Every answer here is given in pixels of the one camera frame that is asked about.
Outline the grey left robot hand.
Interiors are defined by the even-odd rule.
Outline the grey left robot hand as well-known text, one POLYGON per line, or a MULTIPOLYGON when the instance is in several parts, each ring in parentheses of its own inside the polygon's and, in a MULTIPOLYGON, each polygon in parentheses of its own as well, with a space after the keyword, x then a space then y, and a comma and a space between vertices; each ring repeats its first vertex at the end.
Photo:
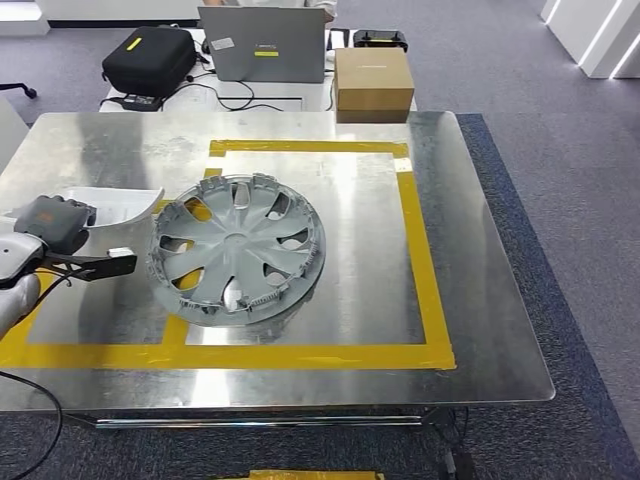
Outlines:
POLYGON ((54 253, 72 255, 88 240, 88 227, 96 219, 96 208, 86 203, 41 195, 23 208, 14 231, 38 237, 54 253))

